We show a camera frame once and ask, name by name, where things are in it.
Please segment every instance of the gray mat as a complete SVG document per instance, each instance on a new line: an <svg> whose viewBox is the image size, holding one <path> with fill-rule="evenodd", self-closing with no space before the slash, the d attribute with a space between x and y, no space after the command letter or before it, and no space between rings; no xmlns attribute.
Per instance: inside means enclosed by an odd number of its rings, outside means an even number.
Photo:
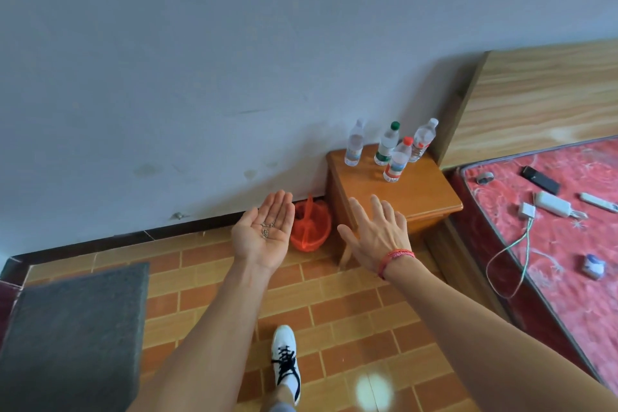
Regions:
<svg viewBox="0 0 618 412"><path fill-rule="evenodd" d="M0 409L124 412L147 291L147 263L26 288L0 351Z"/></svg>

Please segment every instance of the black electronic device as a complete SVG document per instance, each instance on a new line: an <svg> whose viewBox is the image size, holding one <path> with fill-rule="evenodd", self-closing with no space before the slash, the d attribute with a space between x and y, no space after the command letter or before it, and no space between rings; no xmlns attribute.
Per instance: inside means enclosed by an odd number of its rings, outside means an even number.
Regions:
<svg viewBox="0 0 618 412"><path fill-rule="evenodd" d="M545 190L554 196L558 193L558 190L560 190L560 184L530 166L524 166L521 169L521 175L531 183L536 184L542 190Z"/></svg>

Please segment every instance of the tape ring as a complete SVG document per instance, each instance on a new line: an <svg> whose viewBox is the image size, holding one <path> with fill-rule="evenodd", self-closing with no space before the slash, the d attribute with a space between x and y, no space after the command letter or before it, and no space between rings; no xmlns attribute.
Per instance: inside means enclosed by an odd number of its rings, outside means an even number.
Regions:
<svg viewBox="0 0 618 412"><path fill-rule="evenodd" d="M493 180L494 180L494 174L490 172L481 173L476 177L477 184L488 184L492 182Z"/></svg>

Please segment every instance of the hand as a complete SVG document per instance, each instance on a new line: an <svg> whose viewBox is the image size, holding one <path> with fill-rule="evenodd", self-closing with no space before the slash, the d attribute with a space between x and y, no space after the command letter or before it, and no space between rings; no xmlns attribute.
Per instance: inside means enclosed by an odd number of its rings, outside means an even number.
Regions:
<svg viewBox="0 0 618 412"><path fill-rule="evenodd" d="M339 225L337 231L350 245L352 254L363 267L377 272L382 258L393 249L412 251L406 218L395 212L388 202L380 202L377 196L371 196L373 220L369 220L365 209L354 197L350 197L349 202L351 212L359 224L360 240L346 225Z"/></svg>
<svg viewBox="0 0 618 412"><path fill-rule="evenodd" d="M232 229L234 260L266 268L272 274L287 254L294 213L292 194L283 190L268 194L259 209L245 212Z"/></svg>

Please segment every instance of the floral pattern mattress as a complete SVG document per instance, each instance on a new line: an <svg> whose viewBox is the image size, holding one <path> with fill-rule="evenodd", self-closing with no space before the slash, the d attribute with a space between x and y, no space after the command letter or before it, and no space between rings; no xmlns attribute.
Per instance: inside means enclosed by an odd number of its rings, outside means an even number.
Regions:
<svg viewBox="0 0 618 412"><path fill-rule="evenodd" d="M541 189L522 178L531 166L560 183L558 197L587 219L575 220L537 209L530 231L526 281L501 300L514 324L552 347L618 394L618 213L578 199L587 192L618 203L618 138L570 145L535 154L492 160L455 172L451 184L463 201L452 215L479 267L520 238L526 222L521 202L533 202ZM485 185L476 176L493 173ZM488 275L498 291L513 293L525 261L525 242L502 253ZM586 254L606 262L600 280L583 275Z"/></svg>

